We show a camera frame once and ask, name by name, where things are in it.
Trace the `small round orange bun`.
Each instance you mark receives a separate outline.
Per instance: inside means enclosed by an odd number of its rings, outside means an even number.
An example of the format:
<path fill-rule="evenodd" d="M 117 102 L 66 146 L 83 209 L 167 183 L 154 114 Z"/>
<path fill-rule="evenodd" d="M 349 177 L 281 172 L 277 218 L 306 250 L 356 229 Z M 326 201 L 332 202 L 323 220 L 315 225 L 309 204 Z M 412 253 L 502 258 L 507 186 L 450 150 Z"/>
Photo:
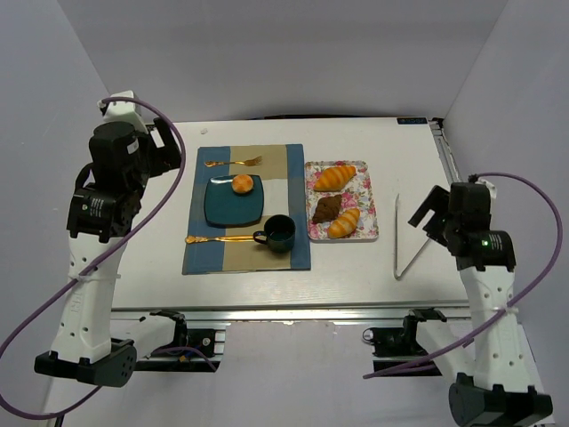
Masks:
<path fill-rule="evenodd" d="M 237 194 L 246 194 L 252 191 L 254 180 L 251 175 L 239 174 L 232 179 L 231 187 Z"/>

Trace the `steel tongs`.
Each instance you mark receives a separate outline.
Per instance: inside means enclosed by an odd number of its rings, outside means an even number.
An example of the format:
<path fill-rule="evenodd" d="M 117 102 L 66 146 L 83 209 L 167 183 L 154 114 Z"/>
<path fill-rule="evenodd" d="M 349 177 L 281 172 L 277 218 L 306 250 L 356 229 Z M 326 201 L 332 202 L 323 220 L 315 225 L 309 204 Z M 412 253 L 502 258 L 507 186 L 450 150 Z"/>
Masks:
<path fill-rule="evenodd" d="M 394 203 L 394 256 L 392 274 L 395 281 L 402 281 L 414 264 L 420 259 L 422 254 L 429 247 L 430 240 L 426 239 L 413 258 L 402 268 L 399 268 L 399 206 L 400 194 L 396 195 Z"/>

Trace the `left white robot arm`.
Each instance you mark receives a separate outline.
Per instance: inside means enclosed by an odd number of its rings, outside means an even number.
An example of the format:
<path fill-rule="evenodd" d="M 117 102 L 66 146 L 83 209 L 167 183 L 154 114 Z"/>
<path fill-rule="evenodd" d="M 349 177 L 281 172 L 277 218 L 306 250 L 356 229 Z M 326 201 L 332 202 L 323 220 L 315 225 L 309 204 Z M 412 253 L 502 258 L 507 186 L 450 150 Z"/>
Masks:
<path fill-rule="evenodd" d="M 120 338 L 110 332 L 118 268 L 148 180 L 180 167 L 172 130 L 157 118 L 163 141 L 127 122 L 99 125 L 89 140 L 91 163 L 76 177 L 68 211 L 73 287 L 66 293 L 60 326 L 49 351 L 36 357 L 41 375 L 102 387 L 122 387 L 140 359 L 155 350 L 183 346 L 188 329 L 182 314 L 155 310 Z"/>

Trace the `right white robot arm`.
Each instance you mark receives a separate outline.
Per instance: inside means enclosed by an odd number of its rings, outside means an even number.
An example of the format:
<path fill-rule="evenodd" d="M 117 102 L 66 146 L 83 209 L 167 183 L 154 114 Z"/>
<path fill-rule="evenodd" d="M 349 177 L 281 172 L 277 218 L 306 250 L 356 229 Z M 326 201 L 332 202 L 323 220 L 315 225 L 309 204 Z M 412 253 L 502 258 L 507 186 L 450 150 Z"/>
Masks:
<path fill-rule="evenodd" d="M 510 235 L 491 230 L 491 192 L 483 184 L 434 186 L 410 219 L 456 261 L 469 301 L 470 356 L 436 310 L 413 311 L 417 343 L 449 381 L 449 408 L 459 426 L 533 426 L 553 413 L 525 365 L 513 301 L 516 257 Z"/>

